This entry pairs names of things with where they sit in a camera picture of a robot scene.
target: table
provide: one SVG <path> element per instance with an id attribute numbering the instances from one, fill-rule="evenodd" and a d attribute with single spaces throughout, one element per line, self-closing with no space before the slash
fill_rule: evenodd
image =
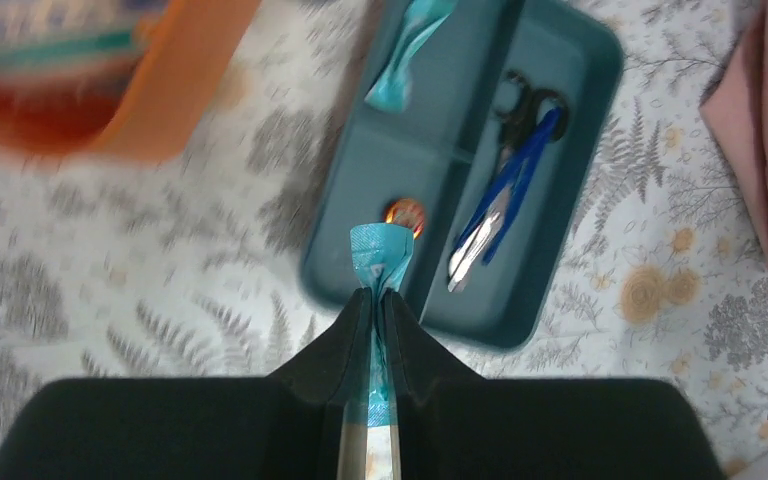
<path id="1" fill-rule="evenodd" d="M 490 377 L 663 378 L 739 469 L 768 450 L 768 273 L 698 105 L 756 6 L 573 3 L 628 58 L 539 331 L 505 354 L 446 345 Z M 298 252 L 380 10 L 264 0 L 157 169 L 0 163 L 0 438 L 45 382 L 264 374 L 329 325 Z M 369 478 L 387 478 L 386 431 L 372 438 Z"/>

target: floral pattern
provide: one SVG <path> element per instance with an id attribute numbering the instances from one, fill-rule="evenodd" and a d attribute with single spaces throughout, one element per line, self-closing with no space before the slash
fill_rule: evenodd
<path id="1" fill-rule="evenodd" d="M 570 3 L 628 58 L 538 331 L 446 346 L 488 377 L 669 381 L 739 470 L 768 449 L 768 273 L 698 106 L 757 2 Z M 264 374 L 327 328 L 296 266 L 383 4 L 264 1 L 157 169 L 0 163 L 0 438 L 45 382 Z M 368 478 L 391 476 L 388 438 Z"/>

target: orange container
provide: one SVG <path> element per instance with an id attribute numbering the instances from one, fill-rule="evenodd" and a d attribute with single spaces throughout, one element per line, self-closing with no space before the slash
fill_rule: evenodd
<path id="1" fill-rule="evenodd" d="M 0 87 L 0 146 L 42 162 L 74 153 L 156 164 L 180 153 L 260 0 L 169 0 L 124 96 Z"/>

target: tray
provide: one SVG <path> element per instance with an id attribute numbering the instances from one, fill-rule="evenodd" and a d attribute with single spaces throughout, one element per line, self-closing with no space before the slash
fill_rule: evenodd
<path id="1" fill-rule="evenodd" d="M 608 28 L 557 0 L 460 0 L 412 61 L 410 107 L 386 114 L 363 97 L 409 2 L 388 3 L 303 256 L 302 286 L 315 301 L 341 308 L 358 287 L 349 230 L 381 221 L 399 198 L 414 198 L 427 224 L 401 294 L 423 327 L 497 349 L 517 347 L 536 327 L 621 77 L 622 48 Z M 502 82 L 510 68 L 566 96 L 569 128 L 547 147 L 496 259 L 476 266 L 463 292 L 450 293 L 454 240 L 495 174 L 494 107 L 512 106 L 518 94 Z"/>

